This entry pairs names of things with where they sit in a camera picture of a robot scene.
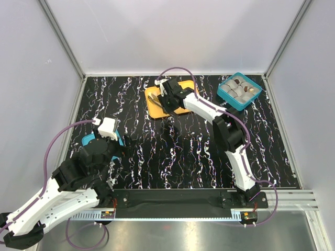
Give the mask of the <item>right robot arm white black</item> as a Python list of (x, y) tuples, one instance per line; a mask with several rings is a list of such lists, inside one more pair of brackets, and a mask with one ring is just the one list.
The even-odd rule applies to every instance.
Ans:
[(246, 148), (250, 134), (235, 109), (227, 110), (201, 97), (190, 87), (183, 88), (176, 79), (156, 80), (158, 100), (165, 113), (173, 114), (178, 108), (187, 109), (213, 126), (215, 143), (227, 155), (235, 176), (238, 202), (250, 207), (256, 202), (260, 186), (252, 174)]

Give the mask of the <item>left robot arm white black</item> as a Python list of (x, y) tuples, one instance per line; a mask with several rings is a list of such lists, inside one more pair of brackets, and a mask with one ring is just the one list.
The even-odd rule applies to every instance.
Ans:
[(1, 230), (7, 230), (1, 244), (24, 250), (67, 218), (94, 207), (116, 203), (107, 183), (113, 157), (131, 157), (135, 140), (124, 135), (124, 142), (111, 138), (91, 140), (79, 152), (62, 162), (46, 185), (12, 213), (1, 213)]

